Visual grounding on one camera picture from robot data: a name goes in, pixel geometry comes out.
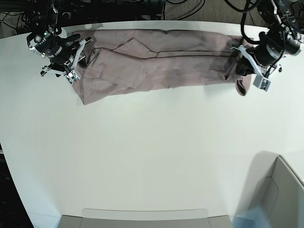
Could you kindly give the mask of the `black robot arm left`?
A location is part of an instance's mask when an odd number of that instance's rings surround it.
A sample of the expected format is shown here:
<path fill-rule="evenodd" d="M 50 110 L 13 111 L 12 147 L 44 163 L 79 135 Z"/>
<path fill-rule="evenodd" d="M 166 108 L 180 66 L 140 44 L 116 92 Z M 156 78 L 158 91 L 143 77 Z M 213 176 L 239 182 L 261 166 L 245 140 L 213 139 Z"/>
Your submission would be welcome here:
<path fill-rule="evenodd" d="M 242 38 L 255 47 L 249 47 L 246 52 L 253 58 L 262 74 L 268 78 L 271 73 L 282 68 L 278 65 L 280 59 L 286 55 L 298 55 L 304 42 L 295 16 L 290 11 L 286 0 L 257 0 L 246 1 L 243 9 L 235 7 L 228 0 L 225 1 L 232 9 L 243 14 L 240 28 Z M 245 34 L 245 20 L 247 14 L 257 9 L 260 17 L 267 23 L 268 32 L 260 32 L 259 40 L 254 41 Z"/>

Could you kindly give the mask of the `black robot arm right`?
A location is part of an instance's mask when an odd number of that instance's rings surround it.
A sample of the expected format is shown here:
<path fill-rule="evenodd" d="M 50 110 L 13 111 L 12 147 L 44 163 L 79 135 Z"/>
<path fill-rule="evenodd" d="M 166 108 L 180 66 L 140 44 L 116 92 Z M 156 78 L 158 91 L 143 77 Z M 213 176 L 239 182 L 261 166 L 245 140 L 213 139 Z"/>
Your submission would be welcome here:
<path fill-rule="evenodd" d="M 57 24 L 59 15 L 59 0 L 35 0 L 32 3 L 28 48 L 35 54 L 47 57 L 50 60 L 50 69 L 70 72 L 77 65 L 86 68 L 83 49 L 91 38 L 81 39 L 77 33 L 61 38 L 62 28 Z"/>

